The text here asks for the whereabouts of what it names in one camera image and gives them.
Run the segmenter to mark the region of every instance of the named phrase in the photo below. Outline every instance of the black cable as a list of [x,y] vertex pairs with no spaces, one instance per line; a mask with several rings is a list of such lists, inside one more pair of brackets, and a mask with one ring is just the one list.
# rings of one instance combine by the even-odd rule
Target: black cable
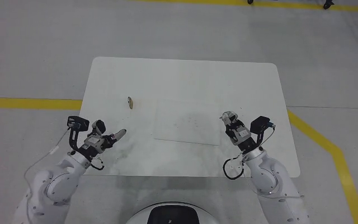
[[243,161],[241,161],[241,172],[240,172],[240,174],[239,175],[237,175],[236,177],[234,177],[234,178],[232,178],[232,177],[230,177],[230,176],[228,176],[228,174],[226,173],[226,170],[225,170],[225,165],[229,162],[229,161],[231,161],[231,160],[236,160],[238,157],[239,157],[240,155],[238,155],[237,157],[235,157],[235,158],[229,158],[228,160],[226,160],[225,161],[225,163],[224,163],[224,165],[223,165],[223,171],[224,171],[224,174],[225,174],[225,176],[229,179],[229,180],[236,180],[237,178],[239,178],[240,176],[242,176],[242,174],[244,173],[244,162]]

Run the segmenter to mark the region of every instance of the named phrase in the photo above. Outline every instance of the white cable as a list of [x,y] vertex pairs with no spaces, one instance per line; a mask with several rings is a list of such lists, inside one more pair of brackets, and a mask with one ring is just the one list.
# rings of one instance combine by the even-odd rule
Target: white cable
[[26,178],[26,174],[27,172],[33,167],[35,166],[38,162],[40,162],[41,160],[43,160],[46,156],[48,156],[49,154],[53,154],[54,153],[54,149],[57,150],[58,148],[58,144],[61,142],[61,140],[63,139],[63,137],[66,135],[67,131],[69,130],[69,128],[65,131],[65,133],[63,133],[62,137],[60,138],[60,140],[58,140],[58,142],[56,143],[55,147],[53,147],[48,153],[46,153],[43,157],[41,157],[39,160],[37,160],[35,163],[33,163],[31,166],[29,166],[29,168],[27,168],[27,170],[24,172],[23,174],[23,178],[25,179],[27,186],[29,187],[30,190],[30,196],[27,197],[27,201],[26,201],[26,216],[27,216],[27,220],[29,222],[29,224],[32,224],[31,220],[30,220],[30,216],[29,216],[29,200],[32,197],[32,189],[31,189],[31,184],[29,182],[29,180]]
[[261,144],[259,146],[262,146],[267,140],[269,140],[269,138],[271,138],[271,136],[274,134],[275,129],[273,129],[272,133],[263,141],[261,142]]

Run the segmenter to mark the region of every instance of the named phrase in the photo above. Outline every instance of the robotic hand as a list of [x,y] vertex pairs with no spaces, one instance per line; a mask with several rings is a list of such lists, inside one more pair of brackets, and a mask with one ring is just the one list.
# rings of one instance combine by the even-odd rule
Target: robotic hand
[[[269,118],[260,116],[251,123],[248,130],[232,111],[224,112],[221,119],[231,142],[242,151],[243,163],[250,168],[251,180],[257,189],[256,194],[267,221],[270,224],[309,224],[302,197],[285,166],[270,158],[262,148],[264,131],[267,128],[275,130],[276,126]],[[256,142],[251,133],[257,134]]]
[[111,148],[126,133],[125,129],[116,134],[102,135],[106,131],[103,121],[92,124],[92,132],[87,135],[84,144],[78,148],[79,132],[88,130],[89,121],[78,116],[69,116],[67,126],[70,129],[69,144],[73,149],[60,163],[36,174],[31,189],[28,189],[17,207],[13,223],[15,224],[63,224],[70,206],[71,196],[78,187],[78,181],[92,160],[106,149]]

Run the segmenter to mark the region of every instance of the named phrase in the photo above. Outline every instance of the wheel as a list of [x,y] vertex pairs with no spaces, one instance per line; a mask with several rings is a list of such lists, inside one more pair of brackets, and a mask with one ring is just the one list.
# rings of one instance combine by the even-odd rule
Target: wheel
[[330,8],[330,6],[331,6],[331,4],[326,3],[326,4],[323,5],[323,8],[324,8],[325,10],[327,10],[327,9]]

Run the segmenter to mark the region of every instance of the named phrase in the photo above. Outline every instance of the small object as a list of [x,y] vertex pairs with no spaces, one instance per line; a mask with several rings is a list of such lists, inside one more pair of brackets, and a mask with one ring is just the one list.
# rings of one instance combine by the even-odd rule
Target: small object
[[129,96],[128,96],[128,104],[129,104],[129,108],[132,110],[133,109],[133,100]]
[[326,0],[325,4],[323,5],[323,8],[325,10],[329,9],[331,6],[334,5],[334,3],[332,2],[333,0]]

